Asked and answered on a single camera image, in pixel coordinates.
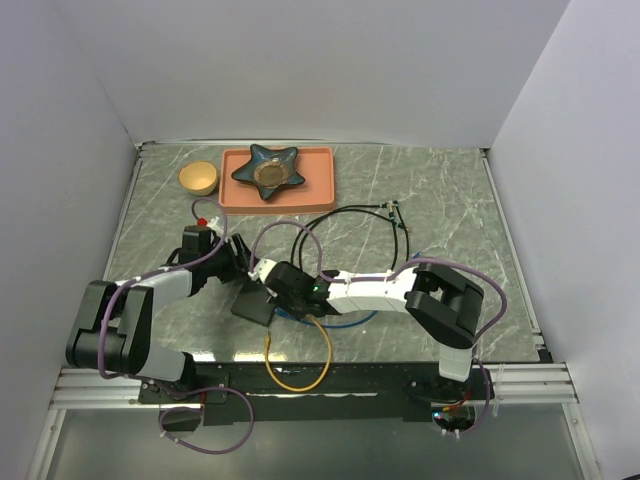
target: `orange tray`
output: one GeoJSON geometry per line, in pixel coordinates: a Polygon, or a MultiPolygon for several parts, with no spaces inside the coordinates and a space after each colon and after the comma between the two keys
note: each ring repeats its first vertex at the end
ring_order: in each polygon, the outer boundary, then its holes
{"type": "Polygon", "coordinates": [[[331,147],[299,147],[296,170],[305,178],[297,187],[278,191],[265,202],[253,185],[238,182],[231,173],[251,158],[248,148],[233,148],[222,154],[220,205],[230,215],[296,215],[324,213],[336,206],[336,188],[331,147]]]}

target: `white wall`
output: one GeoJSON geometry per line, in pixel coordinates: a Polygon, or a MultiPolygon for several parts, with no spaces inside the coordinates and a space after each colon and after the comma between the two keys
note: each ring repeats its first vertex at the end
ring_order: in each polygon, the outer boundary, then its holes
{"type": "Polygon", "coordinates": [[[23,478],[134,148],[49,0],[0,2],[0,477],[23,478]]]}
{"type": "Polygon", "coordinates": [[[490,152],[606,478],[640,473],[640,2],[573,0],[490,152]]]}
{"type": "Polygon", "coordinates": [[[136,142],[489,146],[568,0],[54,0],[136,142]]]}

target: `wooden bowl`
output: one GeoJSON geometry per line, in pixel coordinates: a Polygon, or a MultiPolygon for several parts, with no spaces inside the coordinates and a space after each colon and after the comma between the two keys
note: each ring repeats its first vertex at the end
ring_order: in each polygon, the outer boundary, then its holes
{"type": "Polygon", "coordinates": [[[209,162],[198,161],[185,165],[178,174],[180,185],[199,197],[206,197],[218,185],[218,169],[209,162]]]}

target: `gray marble tabletop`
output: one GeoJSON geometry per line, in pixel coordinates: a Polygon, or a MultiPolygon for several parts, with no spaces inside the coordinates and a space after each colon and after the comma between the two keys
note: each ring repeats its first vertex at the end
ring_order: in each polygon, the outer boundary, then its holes
{"type": "MultiPolygon", "coordinates": [[[[193,223],[195,198],[178,182],[180,168],[195,160],[220,166],[222,152],[234,145],[145,145],[108,278],[124,279],[163,263],[180,245],[182,230],[193,223]]],[[[478,150],[444,150],[372,145],[333,146],[338,206],[381,203],[398,199],[411,228],[411,253],[454,260],[486,272],[505,289],[509,309],[481,339],[479,352],[492,362],[537,361],[531,321],[525,308],[514,261],[491,186],[478,150]]],[[[199,213],[215,216],[213,205],[199,213]]],[[[251,245],[260,228],[279,216],[230,216],[231,233],[241,233],[251,245]]],[[[313,216],[300,216],[306,222],[313,216]]],[[[326,269],[378,272],[389,268],[393,237],[387,222],[358,213],[328,219],[317,228],[326,269]]],[[[296,230],[272,229],[258,255],[289,258],[296,230]]],[[[304,251],[305,265],[316,259],[312,242],[304,251]]],[[[401,242],[401,253],[404,246],[401,242]]],[[[481,322],[499,308],[499,298],[482,284],[485,301],[481,322]]],[[[233,316],[229,308],[238,285],[212,279],[196,296],[175,302],[154,319],[153,338],[162,345],[193,353],[198,360],[262,361],[266,329],[233,316]]],[[[327,323],[347,323],[363,317],[352,313],[326,317],[327,323]]],[[[326,346],[315,327],[276,317],[271,324],[272,360],[319,361],[326,346]]],[[[437,360],[436,342],[409,315],[383,312],[369,322],[330,331],[334,361],[437,360]]]]}

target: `star-shaped plate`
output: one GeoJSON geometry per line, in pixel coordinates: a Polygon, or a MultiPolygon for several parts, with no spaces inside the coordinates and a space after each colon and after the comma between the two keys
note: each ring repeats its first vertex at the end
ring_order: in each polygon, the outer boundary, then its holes
{"type": "Polygon", "coordinates": [[[304,177],[296,172],[296,147],[269,150],[254,143],[250,152],[249,161],[232,172],[231,178],[254,185],[262,200],[269,200],[282,187],[302,185],[305,182],[304,177]]]}

